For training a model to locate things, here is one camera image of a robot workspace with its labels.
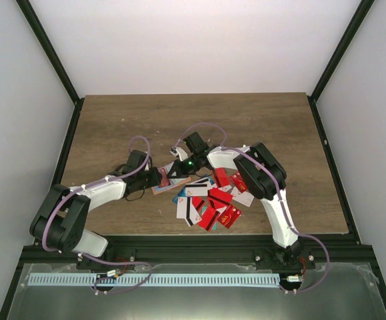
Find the pink card holder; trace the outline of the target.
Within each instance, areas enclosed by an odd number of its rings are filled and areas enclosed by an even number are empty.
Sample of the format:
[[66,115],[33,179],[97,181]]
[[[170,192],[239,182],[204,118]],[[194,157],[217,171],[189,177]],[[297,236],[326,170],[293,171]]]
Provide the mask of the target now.
[[[172,165],[173,164],[170,163],[170,164],[164,166],[164,168],[166,168],[167,172],[170,170]],[[184,185],[184,184],[186,184],[186,183],[188,183],[190,181],[191,181],[190,177],[180,178],[180,179],[170,179],[170,182],[171,182],[170,186],[164,187],[164,188],[159,188],[159,186],[156,186],[156,187],[152,187],[151,190],[152,190],[153,194],[156,195],[156,194],[159,194],[159,193],[162,193],[162,192],[166,192],[166,191],[168,191],[170,189],[174,189],[175,187],[178,187],[180,185]]]

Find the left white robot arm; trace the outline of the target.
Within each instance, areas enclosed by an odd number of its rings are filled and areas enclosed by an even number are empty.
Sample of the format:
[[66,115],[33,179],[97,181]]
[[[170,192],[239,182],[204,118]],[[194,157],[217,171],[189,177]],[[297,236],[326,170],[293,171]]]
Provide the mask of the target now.
[[137,191],[156,187],[162,180],[151,157],[142,151],[130,152],[128,160],[104,178],[68,188],[53,185],[33,218],[29,232],[48,251],[74,252],[92,256],[100,269],[115,262],[114,250],[106,238],[85,228],[90,211]]

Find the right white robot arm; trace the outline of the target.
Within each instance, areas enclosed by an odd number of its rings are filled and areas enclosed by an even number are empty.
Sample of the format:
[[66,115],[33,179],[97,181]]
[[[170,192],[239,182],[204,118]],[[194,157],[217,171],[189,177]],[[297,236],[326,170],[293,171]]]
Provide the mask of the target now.
[[194,132],[184,138],[190,151],[178,144],[170,148],[174,161],[168,176],[184,178],[200,169],[232,169],[239,172],[250,194],[260,200],[270,222],[275,243],[274,259],[285,269],[299,261],[301,243],[286,200],[287,174],[283,166],[263,143],[250,146],[208,146],[200,134]]

